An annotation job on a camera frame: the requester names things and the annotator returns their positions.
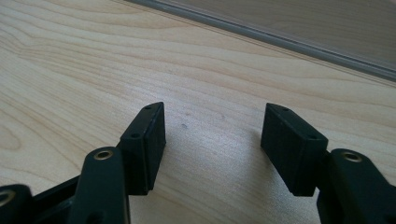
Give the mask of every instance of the black mechanical arm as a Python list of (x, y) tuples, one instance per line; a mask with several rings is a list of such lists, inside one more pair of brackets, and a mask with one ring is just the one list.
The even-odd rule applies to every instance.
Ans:
[(165, 147), (163, 103), (145, 106), (116, 147), (87, 155), (81, 175), (35, 197), (27, 186), (0, 188), (0, 224), (130, 223), (128, 195), (154, 188)]
[[(262, 148), (293, 195), (320, 190), (322, 223), (396, 223), (396, 188), (367, 157), (327, 144), (293, 111), (267, 104)], [(153, 189), (164, 146), (163, 103), (145, 106), (116, 147), (87, 155), (80, 176), (35, 197), (24, 185), (1, 187), (0, 224), (130, 223), (128, 195)]]
[(267, 104), (262, 148), (294, 196), (318, 196), (323, 224), (396, 223), (396, 188), (364, 155), (328, 139), (290, 109)]

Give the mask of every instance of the wooden table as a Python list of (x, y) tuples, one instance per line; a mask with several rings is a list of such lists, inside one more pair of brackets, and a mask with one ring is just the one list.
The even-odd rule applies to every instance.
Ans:
[(122, 1), (1, 1), (0, 86), (0, 185), (33, 194), (165, 103), (167, 146), (133, 223), (319, 223), (318, 193), (293, 197), (260, 148), (268, 102), (396, 184), (395, 83)]

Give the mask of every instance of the screw hole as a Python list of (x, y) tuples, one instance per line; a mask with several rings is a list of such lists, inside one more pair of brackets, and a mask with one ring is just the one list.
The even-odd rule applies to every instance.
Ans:
[(100, 151), (98, 153), (96, 153), (93, 157), (98, 160), (98, 161), (103, 161), (103, 160), (107, 160), (108, 158), (110, 158), (111, 156), (113, 156), (113, 152), (110, 150), (103, 150)]
[(0, 192), (0, 207), (11, 202), (15, 197), (15, 191), (11, 189), (6, 189)]
[(104, 212), (91, 213), (87, 218), (87, 224), (101, 224), (103, 223), (104, 217)]
[(343, 156), (347, 161), (361, 162), (361, 157), (354, 153), (343, 152)]
[(132, 138), (138, 138), (138, 137), (140, 137), (140, 134), (139, 133), (133, 133), (133, 134), (131, 134), (131, 137)]

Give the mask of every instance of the black plastic part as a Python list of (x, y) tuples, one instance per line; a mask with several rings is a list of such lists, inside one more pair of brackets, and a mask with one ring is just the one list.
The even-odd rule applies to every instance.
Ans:
[(117, 145), (122, 151), (127, 192), (147, 195), (154, 188), (165, 147), (163, 103), (145, 106)]
[(70, 207), (74, 200), (79, 176), (48, 189), (34, 197), (33, 223), (66, 223)]
[(344, 223), (395, 223), (396, 190), (367, 157), (335, 149), (328, 174), (344, 211)]
[(130, 223), (128, 206), (120, 150), (102, 147), (89, 153), (67, 223)]
[(24, 185), (8, 185), (0, 188), (0, 223), (26, 223), (32, 216), (32, 193)]
[(267, 104), (262, 127), (262, 148), (289, 191), (312, 196), (319, 162), (328, 139), (290, 109)]

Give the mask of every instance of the wood grain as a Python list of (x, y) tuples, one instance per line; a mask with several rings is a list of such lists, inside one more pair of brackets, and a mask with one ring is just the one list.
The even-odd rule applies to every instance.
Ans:
[(318, 223), (316, 197), (293, 197), (260, 148), (265, 104), (395, 185), (396, 88), (369, 78), (133, 4), (1, 1), (0, 185), (37, 194), (78, 175), (163, 101), (167, 147), (133, 223)]

